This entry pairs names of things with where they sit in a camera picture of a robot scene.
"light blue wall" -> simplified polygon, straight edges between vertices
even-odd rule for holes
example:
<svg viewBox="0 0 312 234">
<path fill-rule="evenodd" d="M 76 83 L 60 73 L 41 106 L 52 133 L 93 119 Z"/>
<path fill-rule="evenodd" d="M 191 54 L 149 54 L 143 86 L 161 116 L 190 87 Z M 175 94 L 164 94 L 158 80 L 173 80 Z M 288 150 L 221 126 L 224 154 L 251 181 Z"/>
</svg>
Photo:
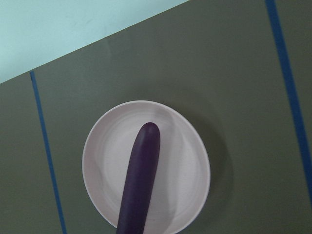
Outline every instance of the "light blue wall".
<svg viewBox="0 0 312 234">
<path fill-rule="evenodd" d="M 0 83 L 186 0 L 2 0 Z"/>
</svg>

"purple eggplant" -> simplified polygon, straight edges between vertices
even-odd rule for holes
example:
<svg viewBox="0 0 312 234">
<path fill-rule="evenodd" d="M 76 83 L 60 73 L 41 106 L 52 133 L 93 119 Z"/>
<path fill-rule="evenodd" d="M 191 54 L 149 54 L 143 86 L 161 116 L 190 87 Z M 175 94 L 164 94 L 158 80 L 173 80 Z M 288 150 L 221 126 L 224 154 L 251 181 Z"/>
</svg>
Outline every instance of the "purple eggplant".
<svg viewBox="0 0 312 234">
<path fill-rule="evenodd" d="M 142 234 L 159 158 L 160 132 L 146 123 L 134 142 L 123 190 L 117 234 Z"/>
</svg>

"purple vegetable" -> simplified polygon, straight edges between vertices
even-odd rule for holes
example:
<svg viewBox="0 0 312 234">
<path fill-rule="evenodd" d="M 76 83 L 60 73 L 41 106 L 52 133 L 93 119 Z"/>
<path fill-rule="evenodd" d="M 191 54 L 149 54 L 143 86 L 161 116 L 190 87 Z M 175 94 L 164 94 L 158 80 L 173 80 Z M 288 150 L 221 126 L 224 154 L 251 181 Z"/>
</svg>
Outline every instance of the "purple vegetable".
<svg viewBox="0 0 312 234">
<path fill-rule="evenodd" d="M 158 164 L 160 133 L 146 123 L 134 142 L 123 190 L 117 234 L 141 234 L 150 205 Z"/>
</svg>

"white bowl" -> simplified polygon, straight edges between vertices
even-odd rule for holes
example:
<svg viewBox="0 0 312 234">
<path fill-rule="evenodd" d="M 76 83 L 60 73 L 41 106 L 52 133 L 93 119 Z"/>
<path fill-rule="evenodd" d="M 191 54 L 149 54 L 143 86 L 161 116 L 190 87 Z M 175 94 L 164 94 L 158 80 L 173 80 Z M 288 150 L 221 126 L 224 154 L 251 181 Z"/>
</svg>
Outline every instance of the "white bowl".
<svg viewBox="0 0 312 234">
<path fill-rule="evenodd" d="M 117 226 L 134 140 L 147 122 L 160 130 L 159 162 L 144 233 L 175 234 L 205 204 L 210 165 L 195 128 L 177 111 L 152 101 L 130 101 L 106 112 L 84 145 L 83 179 L 94 206 Z"/>
</svg>

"blue line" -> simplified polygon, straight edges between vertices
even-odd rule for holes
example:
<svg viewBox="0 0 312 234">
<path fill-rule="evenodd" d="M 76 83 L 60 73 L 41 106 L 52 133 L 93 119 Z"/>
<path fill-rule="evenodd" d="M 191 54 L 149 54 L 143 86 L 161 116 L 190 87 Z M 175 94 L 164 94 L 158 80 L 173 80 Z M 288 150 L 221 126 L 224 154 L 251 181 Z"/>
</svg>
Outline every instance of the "blue line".
<svg viewBox="0 0 312 234">
<path fill-rule="evenodd" d="M 48 135 L 47 135 L 47 131 L 46 131 L 45 124 L 44 124 L 43 112 L 41 108 L 41 102 L 40 102 L 40 97 L 39 97 L 39 92 L 38 92 L 38 87 L 37 87 L 37 82 L 36 82 L 34 71 L 30 72 L 30 77 L 31 77 L 31 81 L 32 81 L 33 89 L 35 93 L 37 109 L 38 109 L 38 114 L 39 114 L 39 119 L 40 119 L 40 124 L 41 124 L 41 130 L 42 130 L 42 136 L 43 136 L 43 141 L 44 141 L 44 146 L 45 146 L 45 152 L 47 154 L 47 159 L 48 159 L 48 164 L 49 164 L 49 169 L 50 169 L 50 176 L 51 176 L 53 190 L 54 190 L 55 201 L 58 207 L 58 217 L 59 217 L 59 221 L 62 227 L 63 234 L 67 234 L 65 221 L 63 217 L 62 206 L 61 206 L 60 198 L 59 198 L 57 180 L 56 180 L 54 168 L 53 168 Z"/>
<path fill-rule="evenodd" d="M 296 129 L 299 149 L 301 152 L 301 159 L 308 185 L 310 202 L 312 206 L 312 163 L 311 154 L 309 151 L 308 139 L 304 128 L 303 117 L 301 114 L 299 99 L 293 80 L 293 73 L 290 66 L 286 44 L 284 41 L 282 28 L 279 22 L 277 9 L 274 0 L 266 0 L 266 6 L 271 21 L 271 27 L 275 39 L 275 44 L 279 56 L 280 66 L 284 76 L 284 82 L 288 94 L 288 101 L 292 111 L 292 118 Z"/>
</svg>

